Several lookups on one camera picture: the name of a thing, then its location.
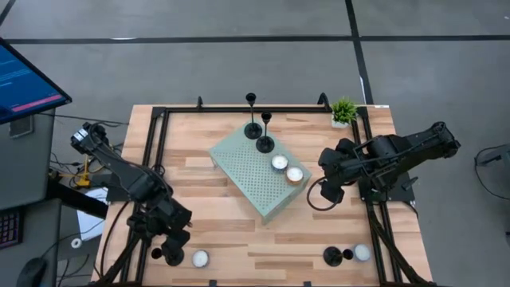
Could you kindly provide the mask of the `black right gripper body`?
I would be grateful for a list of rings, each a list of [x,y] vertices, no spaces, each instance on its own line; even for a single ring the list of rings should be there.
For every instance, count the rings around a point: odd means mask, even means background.
[[[349,167],[355,162],[355,153],[353,149],[355,143],[347,138],[341,139],[335,149],[326,147],[320,154],[318,165],[322,167],[324,176],[327,179],[339,176],[348,180],[355,175],[355,169]]]

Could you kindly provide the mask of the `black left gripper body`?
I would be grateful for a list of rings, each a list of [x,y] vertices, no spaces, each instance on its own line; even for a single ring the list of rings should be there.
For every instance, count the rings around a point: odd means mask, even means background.
[[[160,235],[188,236],[184,228],[192,212],[173,198],[160,197],[153,201],[153,232]]]

